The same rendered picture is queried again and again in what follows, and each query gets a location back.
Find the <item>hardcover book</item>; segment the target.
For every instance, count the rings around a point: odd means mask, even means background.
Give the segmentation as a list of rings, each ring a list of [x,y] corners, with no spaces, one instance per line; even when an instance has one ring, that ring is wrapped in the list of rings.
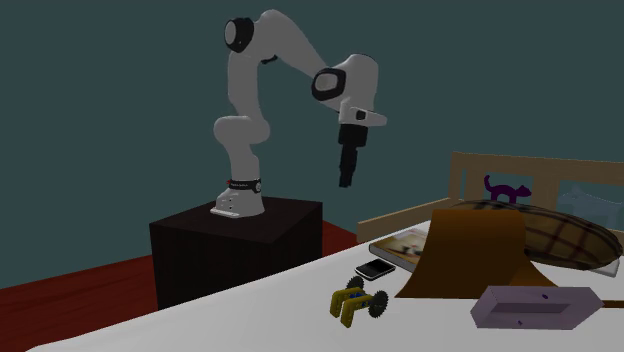
[[[421,258],[428,233],[407,229],[369,244],[369,252],[402,269],[414,272]]]

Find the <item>white bed with wooden frame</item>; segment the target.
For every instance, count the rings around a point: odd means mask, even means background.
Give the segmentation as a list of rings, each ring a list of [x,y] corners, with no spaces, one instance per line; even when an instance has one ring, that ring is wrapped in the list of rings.
[[[624,162],[453,152],[448,199],[359,222],[358,240],[409,225],[426,230],[429,222],[418,222],[462,198],[462,170],[469,199],[482,195],[487,171],[509,173],[532,176],[532,204],[552,209],[561,180],[624,186]],[[380,318],[356,317],[345,328],[328,300],[372,259],[369,243],[27,352],[624,352],[624,309],[601,309],[574,330],[498,330],[475,327],[474,300],[391,298]],[[616,279],[536,266],[559,285],[590,286],[607,299],[624,294],[624,263]]]

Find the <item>brown blanket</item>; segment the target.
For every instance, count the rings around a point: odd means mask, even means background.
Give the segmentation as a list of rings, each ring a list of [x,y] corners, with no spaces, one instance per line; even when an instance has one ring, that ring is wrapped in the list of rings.
[[[528,259],[517,210],[436,209],[424,250],[398,298],[478,299],[489,286],[555,284]]]

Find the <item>purple tissue box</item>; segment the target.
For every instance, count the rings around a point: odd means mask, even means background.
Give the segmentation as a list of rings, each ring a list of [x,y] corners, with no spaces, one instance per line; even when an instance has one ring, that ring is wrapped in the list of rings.
[[[573,330],[603,306],[589,287],[489,286],[470,314],[477,328]]]

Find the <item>brown plaid pillow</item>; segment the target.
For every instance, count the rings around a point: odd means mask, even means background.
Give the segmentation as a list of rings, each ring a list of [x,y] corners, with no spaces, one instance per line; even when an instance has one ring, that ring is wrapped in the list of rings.
[[[609,229],[574,215],[494,200],[462,201],[453,208],[519,211],[526,231],[524,253],[542,264],[594,270],[610,265],[624,254],[624,247]]]

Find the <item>yellow toy vehicle with gears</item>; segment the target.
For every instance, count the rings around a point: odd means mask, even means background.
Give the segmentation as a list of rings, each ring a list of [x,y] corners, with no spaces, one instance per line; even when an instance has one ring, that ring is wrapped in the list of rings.
[[[389,296],[385,291],[368,294],[364,290],[364,280],[354,276],[345,289],[332,293],[329,313],[339,318],[344,327],[350,328],[356,311],[365,309],[370,317],[376,319],[386,311],[388,302]]]

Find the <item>dark robot stand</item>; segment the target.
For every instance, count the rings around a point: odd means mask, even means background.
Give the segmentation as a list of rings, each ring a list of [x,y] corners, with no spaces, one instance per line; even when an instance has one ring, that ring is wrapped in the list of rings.
[[[275,197],[233,219],[207,203],[149,224],[160,310],[322,257],[323,204]]]

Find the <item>black smartphone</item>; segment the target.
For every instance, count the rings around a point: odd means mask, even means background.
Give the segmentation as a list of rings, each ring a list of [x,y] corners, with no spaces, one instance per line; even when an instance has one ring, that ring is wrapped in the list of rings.
[[[368,281],[374,281],[384,275],[393,272],[396,267],[382,259],[374,259],[357,266],[355,272]]]

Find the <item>purple cat figure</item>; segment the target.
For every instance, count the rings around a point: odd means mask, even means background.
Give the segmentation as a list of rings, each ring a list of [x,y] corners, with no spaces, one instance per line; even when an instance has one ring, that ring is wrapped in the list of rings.
[[[497,201],[498,197],[503,195],[508,197],[509,203],[515,204],[519,198],[526,198],[532,195],[531,190],[524,185],[518,188],[505,184],[492,185],[490,183],[490,175],[484,177],[484,187],[490,193],[490,199],[493,201]]]

